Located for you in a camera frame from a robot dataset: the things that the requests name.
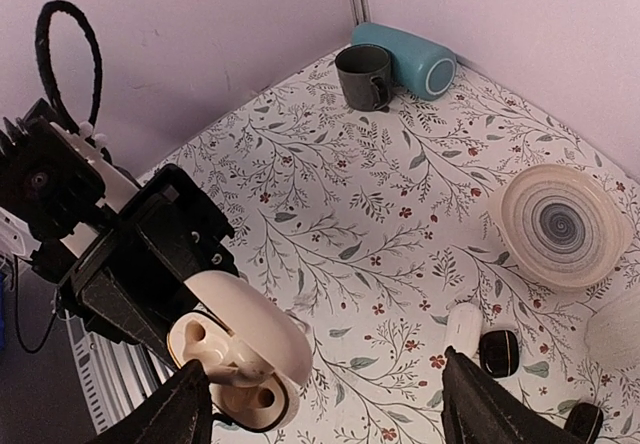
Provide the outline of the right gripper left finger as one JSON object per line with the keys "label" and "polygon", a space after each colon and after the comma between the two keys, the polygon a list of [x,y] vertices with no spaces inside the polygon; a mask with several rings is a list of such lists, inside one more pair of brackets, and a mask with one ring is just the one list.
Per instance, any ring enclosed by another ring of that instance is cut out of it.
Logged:
{"label": "right gripper left finger", "polygon": [[210,443],[212,429],[209,379],[201,362],[191,360],[91,443]]}

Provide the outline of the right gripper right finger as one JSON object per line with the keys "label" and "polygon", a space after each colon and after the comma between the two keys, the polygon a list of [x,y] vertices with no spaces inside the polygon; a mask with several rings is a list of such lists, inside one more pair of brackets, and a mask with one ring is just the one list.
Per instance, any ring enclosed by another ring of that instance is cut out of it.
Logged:
{"label": "right gripper right finger", "polygon": [[442,372],[447,443],[578,443],[528,409],[465,354],[448,347]]}

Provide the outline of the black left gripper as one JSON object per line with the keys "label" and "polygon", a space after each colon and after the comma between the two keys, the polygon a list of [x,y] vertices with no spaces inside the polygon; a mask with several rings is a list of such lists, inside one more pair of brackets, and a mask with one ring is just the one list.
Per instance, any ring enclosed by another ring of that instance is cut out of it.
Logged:
{"label": "black left gripper", "polygon": [[181,167],[167,164],[60,282],[63,307],[86,331],[141,345],[175,369],[167,335],[196,303],[184,282],[205,270],[237,275],[224,246],[233,236],[211,198]]}

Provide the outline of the beige earbud charging case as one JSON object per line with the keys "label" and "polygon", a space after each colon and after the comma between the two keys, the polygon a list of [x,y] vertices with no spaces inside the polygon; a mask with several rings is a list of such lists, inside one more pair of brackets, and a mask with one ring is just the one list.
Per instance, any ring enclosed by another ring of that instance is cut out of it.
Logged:
{"label": "beige earbud charging case", "polygon": [[176,366],[199,361],[212,404],[235,425],[254,433],[287,426],[313,367],[305,332],[242,277],[207,270],[185,286],[198,304],[167,334]]}

